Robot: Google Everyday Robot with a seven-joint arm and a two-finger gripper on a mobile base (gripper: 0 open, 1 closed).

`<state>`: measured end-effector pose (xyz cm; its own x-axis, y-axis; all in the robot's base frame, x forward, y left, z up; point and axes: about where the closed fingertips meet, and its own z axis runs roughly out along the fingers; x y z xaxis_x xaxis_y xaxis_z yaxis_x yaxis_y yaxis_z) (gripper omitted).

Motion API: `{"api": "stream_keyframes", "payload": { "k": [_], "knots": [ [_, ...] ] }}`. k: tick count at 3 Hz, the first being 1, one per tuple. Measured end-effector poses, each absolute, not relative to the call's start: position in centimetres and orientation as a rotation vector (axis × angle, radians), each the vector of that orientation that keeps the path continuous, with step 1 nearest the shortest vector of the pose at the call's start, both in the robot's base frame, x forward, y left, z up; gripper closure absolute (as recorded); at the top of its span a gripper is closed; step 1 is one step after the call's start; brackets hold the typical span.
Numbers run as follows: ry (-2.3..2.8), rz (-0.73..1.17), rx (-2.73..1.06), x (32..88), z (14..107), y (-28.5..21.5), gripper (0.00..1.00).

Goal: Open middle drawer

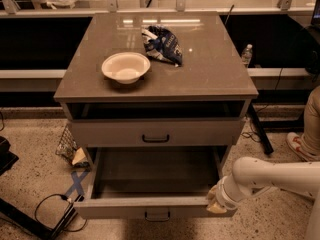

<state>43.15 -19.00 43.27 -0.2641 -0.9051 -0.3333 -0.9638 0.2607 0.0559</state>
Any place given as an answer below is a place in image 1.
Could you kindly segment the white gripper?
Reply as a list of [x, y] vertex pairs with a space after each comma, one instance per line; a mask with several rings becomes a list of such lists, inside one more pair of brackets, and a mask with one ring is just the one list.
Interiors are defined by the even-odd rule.
[[214, 202], [207, 206], [207, 211], [214, 214], [224, 214], [227, 210], [235, 210], [240, 202], [240, 190], [232, 176], [224, 176], [207, 193], [207, 200]]

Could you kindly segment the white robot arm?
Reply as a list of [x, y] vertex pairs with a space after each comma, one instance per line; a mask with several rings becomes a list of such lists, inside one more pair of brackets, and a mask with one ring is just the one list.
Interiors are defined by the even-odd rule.
[[271, 163], [257, 158], [237, 159], [232, 172], [207, 194], [207, 210], [222, 214], [251, 197], [275, 187], [314, 198], [305, 240], [320, 240], [320, 162]]

